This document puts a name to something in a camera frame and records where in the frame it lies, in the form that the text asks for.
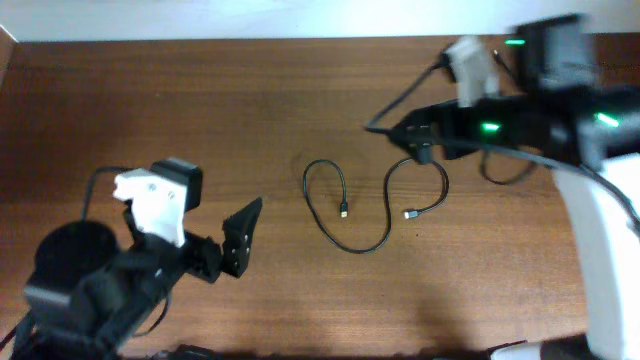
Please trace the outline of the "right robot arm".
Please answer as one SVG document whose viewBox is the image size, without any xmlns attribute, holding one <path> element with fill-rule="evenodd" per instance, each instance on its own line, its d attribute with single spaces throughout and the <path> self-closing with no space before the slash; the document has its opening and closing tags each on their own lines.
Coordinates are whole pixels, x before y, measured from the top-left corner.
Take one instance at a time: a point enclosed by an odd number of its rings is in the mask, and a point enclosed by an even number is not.
<svg viewBox="0 0 640 360">
<path fill-rule="evenodd" d="M 445 61 L 455 99 L 416 109 L 387 130 L 426 163 L 494 152 L 545 166 L 569 214 L 586 294 L 578 335 L 501 345 L 493 359 L 635 359 L 639 355 L 639 90 L 602 87 L 585 18 L 571 14 L 514 28 L 507 45 L 518 93 L 502 96 L 473 37 Z M 469 55 L 480 56 L 469 64 Z"/>
</svg>

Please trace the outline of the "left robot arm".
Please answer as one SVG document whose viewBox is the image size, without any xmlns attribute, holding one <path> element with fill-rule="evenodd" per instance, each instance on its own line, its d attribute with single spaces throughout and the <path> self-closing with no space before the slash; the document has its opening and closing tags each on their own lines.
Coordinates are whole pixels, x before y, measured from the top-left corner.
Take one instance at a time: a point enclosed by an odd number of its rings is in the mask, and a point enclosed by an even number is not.
<svg viewBox="0 0 640 360">
<path fill-rule="evenodd" d="M 263 207 L 256 198 L 227 218 L 225 240 L 186 233 L 177 247 L 138 229 L 123 212 L 133 237 L 119 247 L 107 225 L 80 220 L 50 232 L 34 256 L 24 297 L 29 310 L 16 327 L 14 359 L 115 359 L 119 348 L 186 274 L 214 283 L 246 271 Z"/>
</svg>

